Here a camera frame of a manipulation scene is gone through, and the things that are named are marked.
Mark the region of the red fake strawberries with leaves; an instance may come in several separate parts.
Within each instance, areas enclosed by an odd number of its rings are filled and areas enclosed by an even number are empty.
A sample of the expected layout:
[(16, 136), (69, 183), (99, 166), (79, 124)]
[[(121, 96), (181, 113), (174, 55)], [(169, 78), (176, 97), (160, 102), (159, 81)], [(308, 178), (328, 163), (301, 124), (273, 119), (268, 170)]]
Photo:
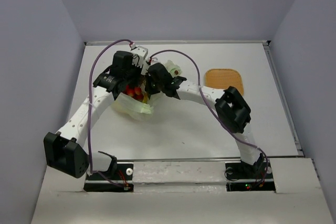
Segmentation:
[(144, 93), (139, 86), (130, 86), (126, 85), (125, 90), (123, 92), (124, 94), (136, 99), (136, 100), (142, 100), (144, 97)]

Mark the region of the pale green plastic bag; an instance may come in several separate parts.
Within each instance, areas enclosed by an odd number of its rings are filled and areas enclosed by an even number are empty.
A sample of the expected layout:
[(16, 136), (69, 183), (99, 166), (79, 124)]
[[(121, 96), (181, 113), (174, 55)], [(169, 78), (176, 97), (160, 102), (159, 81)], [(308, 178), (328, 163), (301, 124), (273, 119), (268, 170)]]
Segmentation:
[[(173, 77), (173, 81), (171, 83), (172, 84), (171, 87), (173, 88), (173, 86), (175, 85), (175, 81), (177, 81), (178, 77), (181, 76), (182, 70), (178, 65), (174, 64), (170, 60), (168, 60), (166, 63), (161, 63), (161, 64), (163, 64), (165, 66), (167, 71)], [(141, 87), (143, 92), (146, 92), (145, 91), (145, 82), (146, 82), (145, 75), (144, 76), (142, 75), (143, 81), (141, 81), (141, 84), (139, 85), (139, 87)], [(117, 97), (117, 99), (114, 101), (114, 103), (111, 105), (111, 107), (115, 111), (117, 111), (119, 113), (127, 114), (135, 120), (145, 121), (153, 115), (154, 107), (158, 103), (158, 100), (164, 95), (165, 94), (163, 92), (160, 92), (160, 93), (157, 93), (157, 94), (154, 94), (154, 95), (149, 95), (148, 94), (149, 102), (148, 102), (148, 104), (145, 104), (145, 103), (142, 103), (141, 100), (136, 100), (136, 99), (124, 94), (124, 93), (121, 93)], [(176, 93), (176, 95), (167, 95), (167, 96), (176, 98), (177, 93)]]

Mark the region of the yellow fake banana bunch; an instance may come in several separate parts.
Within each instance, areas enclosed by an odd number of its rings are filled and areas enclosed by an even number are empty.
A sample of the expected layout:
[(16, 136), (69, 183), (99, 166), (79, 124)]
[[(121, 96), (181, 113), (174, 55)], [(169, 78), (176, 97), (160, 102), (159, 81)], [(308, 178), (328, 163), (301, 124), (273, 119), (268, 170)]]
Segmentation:
[(149, 97), (148, 94), (146, 92), (142, 93), (142, 99), (141, 99), (142, 103), (148, 104), (149, 102)]

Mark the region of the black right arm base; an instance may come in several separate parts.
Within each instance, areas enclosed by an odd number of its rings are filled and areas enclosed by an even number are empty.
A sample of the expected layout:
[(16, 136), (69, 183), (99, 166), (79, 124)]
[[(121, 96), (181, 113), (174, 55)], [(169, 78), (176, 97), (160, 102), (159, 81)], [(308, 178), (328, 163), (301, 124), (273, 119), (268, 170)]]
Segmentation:
[(226, 178), (226, 190), (228, 192), (248, 191), (275, 191), (274, 177), (271, 165), (267, 172), (262, 168), (256, 174), (247, 174), (243, 171), (242, 163), (226, 163), (224, 176)]

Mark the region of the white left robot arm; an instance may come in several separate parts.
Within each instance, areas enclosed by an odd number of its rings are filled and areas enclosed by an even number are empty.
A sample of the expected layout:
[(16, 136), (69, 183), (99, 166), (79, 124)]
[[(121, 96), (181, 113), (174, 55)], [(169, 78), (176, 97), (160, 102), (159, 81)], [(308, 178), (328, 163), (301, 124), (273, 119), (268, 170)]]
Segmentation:
[(116, 174), (117, 159), (109, 154), (93, 153), (91, 129), (102, 113), (127, 87), (139, 84), (145, 75), (148, 50), (135, 47), (117, 51), (109, 65), (96, 78), (89, 75), (89, 92), (73, 116), (56, 133), (47, 133), (43, 144), (47, 165), (71, 177), (98, 172), (104, 179)]

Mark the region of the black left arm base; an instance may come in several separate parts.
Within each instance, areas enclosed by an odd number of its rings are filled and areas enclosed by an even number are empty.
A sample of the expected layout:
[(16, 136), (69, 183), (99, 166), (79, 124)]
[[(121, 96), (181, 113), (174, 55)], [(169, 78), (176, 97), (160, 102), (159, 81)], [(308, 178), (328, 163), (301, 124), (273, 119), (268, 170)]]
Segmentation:
[(133, 163), (118, 163), (112, 175), (103, 172), (87, 175), (83, 189), (92, 193), (131, 193), (134, 189), (133, 173)]

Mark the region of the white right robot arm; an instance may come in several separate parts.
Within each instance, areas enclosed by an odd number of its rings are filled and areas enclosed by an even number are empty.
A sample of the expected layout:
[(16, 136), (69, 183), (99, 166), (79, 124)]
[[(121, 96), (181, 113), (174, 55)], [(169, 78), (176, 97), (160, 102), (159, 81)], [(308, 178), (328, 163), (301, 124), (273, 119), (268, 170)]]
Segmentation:
[(147, 63), (146, 91), (207, 106), (219, 124), (235, 139), (240, 152), (241, 171), (248, 178), (266, 174), (268, 159), (255, 143), (250, 127), (251, 109), (234, 87), (214, 89), (172, 76), (161, 63)]

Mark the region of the orange woven mat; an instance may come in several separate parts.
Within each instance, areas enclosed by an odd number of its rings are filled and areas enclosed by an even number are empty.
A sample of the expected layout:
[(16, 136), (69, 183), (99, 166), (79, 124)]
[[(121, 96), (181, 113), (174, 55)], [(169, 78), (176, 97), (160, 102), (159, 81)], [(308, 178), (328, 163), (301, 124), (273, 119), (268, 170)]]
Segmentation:
[(205, 85), (215, 89), (235, 87), (244, 95), (244, 86), (241, 75), (234, 69), (210, 69), (205, 74)]

